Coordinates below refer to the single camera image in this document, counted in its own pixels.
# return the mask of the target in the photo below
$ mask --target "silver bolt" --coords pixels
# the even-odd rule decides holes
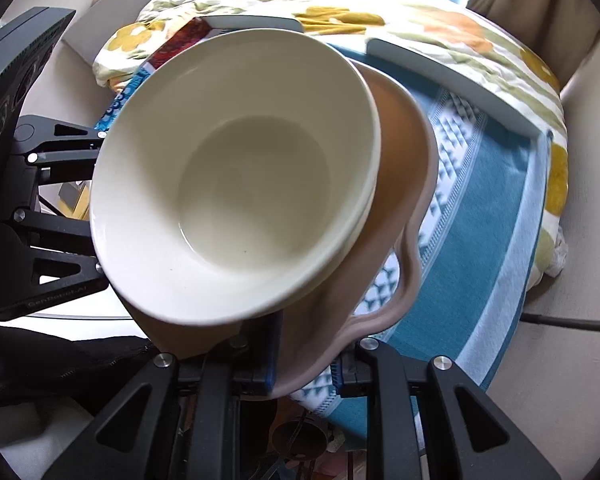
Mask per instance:
[[[449,359],[446,355],[439,355],[433,359],[433,365],[438,370],[449,370],[452,367],[453,361]]]
[[[16,209],[16,211],[13,213],[13,219],[16,222],[22,222],[24,220],[24,217],[25,217],[24,209]]]
[[[242,334],[234,335],[231,339],[229,339],[229,346],[231,348],[235,348],[239,350],[240,348],[245,348],[249,344],[249,340],[243,336]]]
[[[158,368],[169,368],[173,364],[173,355],[162,353],[154,357],[154,365]]]
[[[380,346],[378,339],[374,339],[372,337],[365,337],[360,340],[360,346],[365,350],[375,350]]]

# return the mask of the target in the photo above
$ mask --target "bowl rim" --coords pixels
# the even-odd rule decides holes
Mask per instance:
[[[99,184],[100,180],[97,177],[98,174],[101,171],[103,171],[102,169],[98,171],[98,163],[100,163],[100,168],[103,167],[103,164],[105,164],[106,166],[115,164],[115,159],[109,160],[106,154],[107,145],[110,145],[112,142],[114,142],[111,139],[116,138],[116,130],[118,128],[122,128],[122,126],[116,127],[116,125],[124,125],[124,123],[121,123],[120,121],[124,120],[126,116],[134,112],[134,107],[130,106],[130,104],[138,102],[145,95],[149,95],[149,92],[153,91],[153,86],[162,82],[162,78],[165,77],[165,74],[167,74],[170,70],[176,70],[176,67],[183,63],[191,63],[189,61],[189,58],[191,57],[193,58],[194,62],[200,62],[200,59],[204,59],[204,57],[206,56],[218,55],[223,48],[232,46],[237,41],[249,41],[253,36],[256,36],[256,41],[275,41],[276,38],[283,38],[284,40],[288,40],[288,38],[294,37],[293,41],[304,41],[307,45],[311,43],[314,47],[319,45],[317,48],[322,49],[322,51],[325,53],[325,56],[331,56],[333,60],[339,62],[341,66],[348,67],[350,73],[352,73],[355,76],[357,81],[360,83],[361,88],[363,89],[371,114],[371,123],[373,131],[372,146],[368,156],[368,170],[366,172],[363,184],[360,187],[360,192],[358,193],[356,201],[350,208],[350,215],[348,216],[348,218],[345,218],[344,221],[340,223],[335,236],[331,237],[328,240],[323,240],[320,243],[321,248],[318,252],[317,257],[302,265],[301,270],[298,273],[298,277],[296,277],[293,280],[288,280],[288,282],[285,283],[285,286],[280,286],[278,290],[275,290],[273,294],[269,294],[264,300],[257,302],[253,301],[251,303],[249,303],[248,301],[244,302],[243,305],[246,306],[243,306],[240,309],[233,308],[227,312],[225,310],[210,308],[206,309],[207,313],[213,313],[215,315],[208,315],[203,318],[200,318],[199,316],[182,316],[182,314],[198,313],[199,309],[183,309],[178,313],[176,313],[175,311],[165,313],[163,310],[160,309],[160,305],[152,306],[151,304],[147,304],[146,300],[143,301],[142,298],[138,297],[138,294],[135,294],[133,290],[131,290],[132,287],[130,287],[128,283],[122,282],[117,277],[120,275],[120,272],[125,272],[125,266],[120,265],[120,258],[112,257],[110,255],[110,251],[101,250],[102,245],[105,243],[105,241],[101,240],[100,238],[99,233],[101,232],[101,230],[98,229],[98,225],[101,221],[98,218],[102,218],[100,209],[104,209],[105,207],[104,205],[100,205],[100,199],[98,198],[100,196],[98,190],[100,189],[101,185]],[[151,79],[154,80],[153,85],[151,85],[150,83]],[[122,110],[120,110],[116,121],[112,124],[110,128],[110,135],[107,135],[107,138],[105,138],[103,145],[100,149],[100,155],[98,156],[98,160],[96,161],[93,173],[93,181],[91,184],[91,237],[93,239],[96,257],[98,258],[98,261],[102,266],[105,275],[109,279],[116,293],[124,297],[136,309],[142,311],[148,316],[155,317],[156,319],[182,325],[213,326],[218,324],[235,322],[237,320],[248,319],[250,317],[256,317],[260,314],[264,314],[267,312],[273,312],[274,310],[277,310],[276,306],[278,304],[280,305],[280,308],[283,308],[285,300],[287,298],[298,295],[299,291],[305,288],[308,284],[312,282],[312,280],[316,276],[323,272],[323,270],[329,265],[332,258],[338,253],[338,250],[347,242],[348,238],[350,237],[350,234],[352,233],[356,223],[360,218],[360,215],[366,207],[366,204],[369,200],[369,196],[372,195],[374,192],[376,177],[378,175],[378,169],[380,165],[380,150],[380,119],[378,115],[378,109],[376,107],[376,102],[373,98],[371,90],[369,89],[369,86],[366,83],[365,79],[355,68],[353,63],[349,59],[347,59],[346,56],[344,56],[335,48],[333,48],[331,45],[316,40],[315,38],[312,38],[311,36],[305,35],[300,32],[276,28],[251,28],[246,30],[228,32],[226,34],[215,36],[213,38],[210,38],[209,40],[203,41],[202,43],[198,43],[196,45],[193,45],[192,47],[189,47],[188,49],[182,51],[181,53],[177,54],[176,56],[168,60],[166,63],[164,63],[159,69],[155,71],[154,74],[152,74],[150,78],[148,78],[148,80],[144,81],[144,83],[136,89],[134,94],[125,103]],[[159,279],[159,274],[155,275],[154,273],[152,273],[151,277],[152,280],[154,280],[155,282],[156,279]]]

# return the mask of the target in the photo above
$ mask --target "cream bowl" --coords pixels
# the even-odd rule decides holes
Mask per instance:
[[[165,63],[110,129],[91,187],[98,260],[168,322],[282,308],[352,245],[379,161],[376,105],[344,56],[285,30],[218,36]]]

